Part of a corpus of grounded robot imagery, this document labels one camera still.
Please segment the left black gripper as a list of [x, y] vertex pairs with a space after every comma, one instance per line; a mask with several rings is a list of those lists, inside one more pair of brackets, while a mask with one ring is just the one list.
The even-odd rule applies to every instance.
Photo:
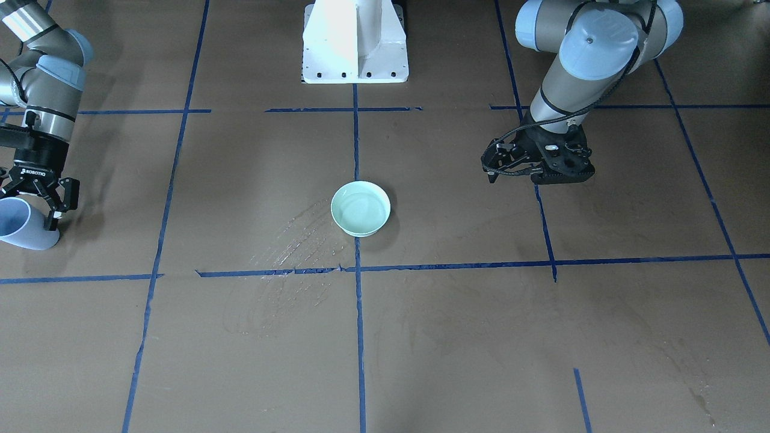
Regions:
[[588, 140], [581, 125], [569, 125], [558, 134], [525, 118], [522, 127], [511, 142], [491, 140], [482, 153], [481, 165], [489, 183], [501, 176], [588, 173]]

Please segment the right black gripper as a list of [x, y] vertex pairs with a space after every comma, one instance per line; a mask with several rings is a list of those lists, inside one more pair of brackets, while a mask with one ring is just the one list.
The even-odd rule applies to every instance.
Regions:
[[79, 206], [80, 181], [61, 179], [68, 143], [52, 137], [27, 137], [8, 139], [6, 146], [15, 150], [14, 164], [11, 169], [1, 167], [1, 199], [20, 194], [41, 197], [50, 208], [43, 227], [55, 231], [58, 220]]

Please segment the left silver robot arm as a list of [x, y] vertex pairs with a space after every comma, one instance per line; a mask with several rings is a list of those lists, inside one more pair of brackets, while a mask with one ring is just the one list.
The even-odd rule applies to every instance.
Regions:
[[527, 176], [536, 185], [556, 185], [594, 176], [583, 121], [626, 76], [677, 41], [683, 13], [677, 1], [525, 2], [517, 41], [555, 59], [520, 125], [481, 156], [488, 181]]

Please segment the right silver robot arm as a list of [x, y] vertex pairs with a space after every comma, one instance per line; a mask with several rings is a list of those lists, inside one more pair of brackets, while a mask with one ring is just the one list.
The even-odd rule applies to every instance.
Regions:
[[36, 1], [3, 1], [2, 23], [26, 49], [2, 62], [2, 107], [23, 109], [21, 125], [2, 123], [1, 145], [14, 150], [2, 168], [2, 198], [35, 195], [49, 206], [42, 222], [54, 231], [79, 205], [79, 181], [63, 176], [94, 57], [84, 35], [62, 28]]

